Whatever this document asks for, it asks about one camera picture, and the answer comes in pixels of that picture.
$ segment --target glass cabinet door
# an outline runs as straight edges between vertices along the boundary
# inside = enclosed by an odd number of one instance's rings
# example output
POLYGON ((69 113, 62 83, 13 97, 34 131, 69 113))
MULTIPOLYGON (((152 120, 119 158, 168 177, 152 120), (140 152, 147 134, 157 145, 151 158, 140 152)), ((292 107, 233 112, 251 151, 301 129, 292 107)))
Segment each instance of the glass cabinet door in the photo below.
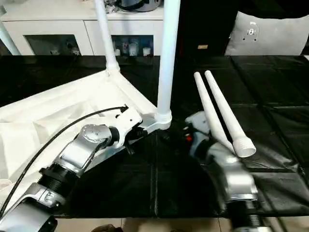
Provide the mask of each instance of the glass cabinet door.
POLYGON ((11 53, 0 39, 0 56, 6 56, 6 55, 11 55, 11 53))
POLYGON ((149 57, 154 55, 153 35, 112 35, 117 56, 149 57))
POLYGON ((35 55, 81 54, 74 35, 25 35, 35 55))

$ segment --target white plastic tube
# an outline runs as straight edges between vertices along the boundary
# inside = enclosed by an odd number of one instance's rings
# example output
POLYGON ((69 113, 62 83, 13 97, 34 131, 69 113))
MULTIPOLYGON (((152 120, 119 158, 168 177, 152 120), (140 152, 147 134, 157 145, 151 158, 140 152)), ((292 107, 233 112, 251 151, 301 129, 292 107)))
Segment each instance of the white plastic tube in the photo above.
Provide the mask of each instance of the white plastic tube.
POLYGON ((164 26, 156 114, 156 120, 163 123, 171 120, 170 99, 174 73, 179 10, 180 0, 164 1, 164 26))
POLYGON ((226 134, 223 130, 223 127, 218 118, 216 110, 213 107, 211 98, 209 97, 207 89, 202 80, 201 74, 199 74, 199 72, 194 73, 194 78, 197 84, 198 93, 203 104, 205 117, 209 124, 212 136, 220 143, 225 145, 231 152, 235 153, 232 144, 227 140, 226 134))
POLYGON ((120 70, 112 45, 112 37, 108 29, 104 0, 95 0, 95 6, 105 49, 106 68, 108 70, 120 70))
POLYGON ((217 102, 220 113, 226 127, 233 139, 233 147, 239 157, 249 157, 256 152, 256 148, 250 138, 243 132, 233 111, 228 105, 223 93, 209 70, 205 72, 206 79, 211 88, 212 94, 217 102))

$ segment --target white cabinet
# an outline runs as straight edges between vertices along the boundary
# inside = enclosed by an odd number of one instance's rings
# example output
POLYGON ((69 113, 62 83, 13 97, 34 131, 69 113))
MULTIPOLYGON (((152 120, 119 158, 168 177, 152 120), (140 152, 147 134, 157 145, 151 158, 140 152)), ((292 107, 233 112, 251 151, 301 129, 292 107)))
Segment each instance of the white cabinet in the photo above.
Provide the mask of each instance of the white cabinet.
MULTIPOLYGON (((107 14, 111 35, 160 55, 164 8, 107 14)), ((22 55, 105 55, 92 0, 27 0, 1 16, 22 55)))
POLYGON ((50 52, 52 55, 57 53, 61 47, 70 46, 73 43, 77 43, 75 50, 79 49, 81 55, 93 55, 85 24, 82 20, 8 21, 3 22, 3 24, 20 54, 24 56, 47 55, 44 52, 50 52), (38 37, 38 40, 41 40, 41 43, 40 41, 36 42, 35 37, 30 37, 33 35, 40 35, 41 37, 38 37), (71 42, 72 39, 69 42, 65 39, 66 37, 69 38, 69 35, 73 36, 73 42, 71 42))
MULTIPOLYGON (((110 20, 109 29, 112 37, 114 35, 122 36, 141 36, 149 35, 152 37, 153 55, 159 56, 162 47, 162 20, 110 20)), ((102 36, 98 21, 85 21, 88 36, 92 45, 94 55, 105 55, 102 36)))

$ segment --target black fabric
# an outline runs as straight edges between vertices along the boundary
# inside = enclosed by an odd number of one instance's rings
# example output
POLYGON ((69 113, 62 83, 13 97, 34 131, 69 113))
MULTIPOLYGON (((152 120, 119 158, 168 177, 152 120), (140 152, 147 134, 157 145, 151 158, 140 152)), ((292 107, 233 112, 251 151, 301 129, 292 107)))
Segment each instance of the black fabric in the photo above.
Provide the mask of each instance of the black fabric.
POLYGON ((241 0, 239 11, 258 18, 301 18, 309 14, 306 0, 241 0))
MULTIPOLYGON (((122 74, 156 104, 159 58, 121 58, 122 74)), ((103 57, 2 57, 0 105, 99 72, 103 57)), ((85 173, 62 217, 227 216, 205 165, 188 156, 184 119, 202 110, 193 78, 211 70, 257 152, 243 159, 263 216, 309 215, 309 62, 304 57, 178 59, 173 123, 85 173)))
POLYGON ((224 55, 234 27, 239 0, 182 1, 178 51, 183 57, 224 55), (207 49, 198 49, 207 45, 207 49))

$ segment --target black cable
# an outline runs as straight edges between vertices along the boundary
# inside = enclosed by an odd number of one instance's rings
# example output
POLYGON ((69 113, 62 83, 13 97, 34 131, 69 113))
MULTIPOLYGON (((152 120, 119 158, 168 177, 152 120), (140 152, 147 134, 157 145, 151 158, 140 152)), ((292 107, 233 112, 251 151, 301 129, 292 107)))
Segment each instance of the black cable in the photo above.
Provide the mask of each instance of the black cable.
POLYGON ((93 113, 90 113, 88 115, 85 115, 75 121, 73 121, 72 123, 70 123, 69 125, 65 126, 64 128, 62 128, 57 134, 55 134, 47 143, 45 143, 45 145, 32 157, 32 159, 30 160, 30 162, 27 164, 27 166, 25 167, 25 169, 23 170, 23 172, 21 173, 21 175, 19 176, 18 180, 16 181, 15 185, 13 186, 11 192, 9 193, 8 197, 6 198, 5 202, 2 205, 2 208, 0 210, 0 218, 2 218, 4 211, 6 209, 6 207, 8 206, 13 194, 15 193, 16 189, 18 188, 20 182, 23 180, 23 178, 25 177, 27 171, 29 170, 29 168, 31 167, 31 165, 34 163, 34 161, 37 159, 37 157, 47 148, 48 145, 50 145, 50 143, 55 140, 60 134, 62 134, 66 129, 68 129, 69 127, 73 126, 74 124, 84 120, 85 118, 91 117, 93 115, 96 114, 100 114, 106 111, 111 111, 111 110, 120 110, 121 112, 124 112, 127 109, 127 106, 119 106, 119 107, 113 107, 113 108, 108 108, 108 109, 104 109, 104 110, 99 110, 99 111, 95 111, 93 113))

